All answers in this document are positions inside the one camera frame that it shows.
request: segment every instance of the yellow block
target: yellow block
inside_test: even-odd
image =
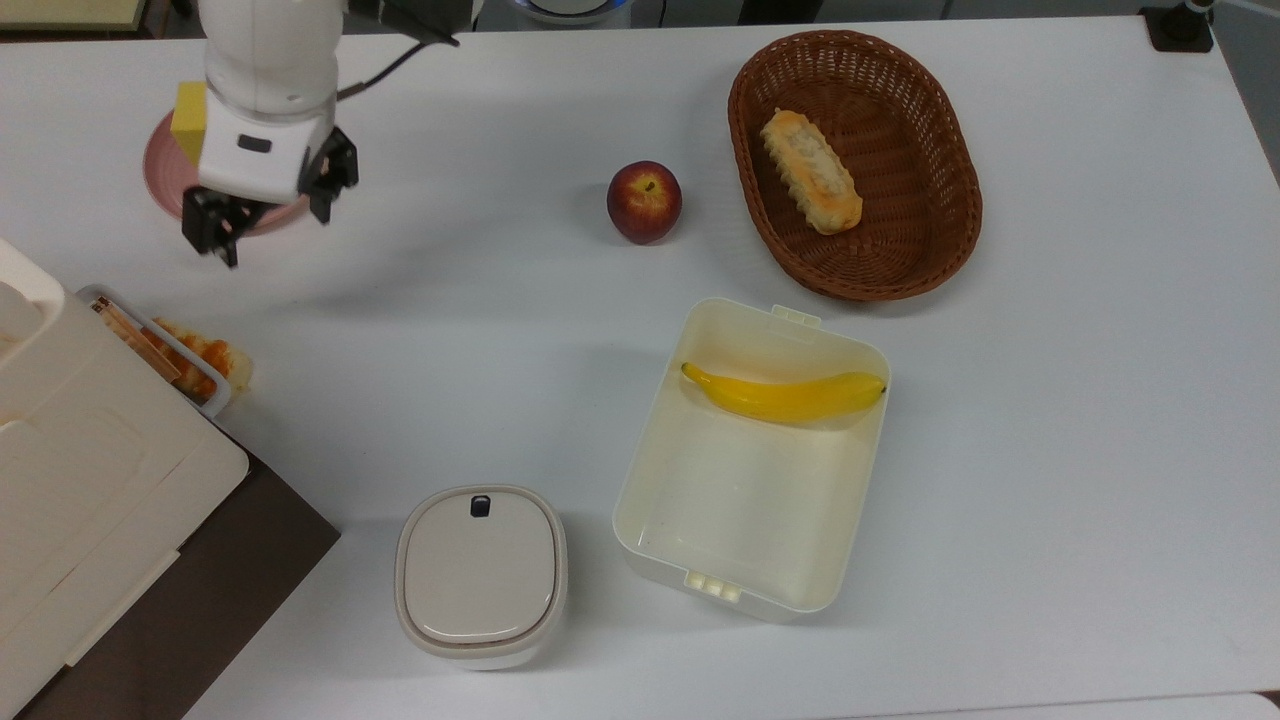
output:
[[[205,146],[205,83],[179,82],[178,101],[173,106],[169,132],[182,147],[182,154],[192,165],[200,165],[200,150]]]

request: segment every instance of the pink plate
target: pink plate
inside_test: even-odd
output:
[[[142,174],[147,181],[147,190],[156,205],[164,209],[179,222],[182,220],[182,193],[188,187],[200,184],[196,179],[196,167],[182,152],[178,141],[169,132],[169,122],[173,113],[160,120],[151,140],[147,141],[147,151],[142,159]],[[257,234],[271,229],[275,225],[292,219],[300,210],[307,206],[307,197],[302,196],[292,205],[273,208],[262,219],[244,234]]]

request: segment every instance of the yellow banana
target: yellow banana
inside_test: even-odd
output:
[[[810,423],[865,410],[884,392],[870,373],[841,373],[806,383],[768,384],[712,375],[692,363],[680,372],[717,406],[769,423]]]

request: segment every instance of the wicker basket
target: wicker basket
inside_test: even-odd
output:
[[[787,195],[760,128],[805,114],[864,199],[863,219],[823,236]],[[852,31],[783,37],[739,72],[728,120],[746,205],[782,269],[845,300],[933,290],[969,259],[982,225],[978,176],[938,81],[892,45]]]

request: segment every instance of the red apple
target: red apple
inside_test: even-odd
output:
[[[631,163],[613,176],[608,205],[618,232],[636,245],[648,245],[676,224],[682,205],[680,183],[659,163]]]

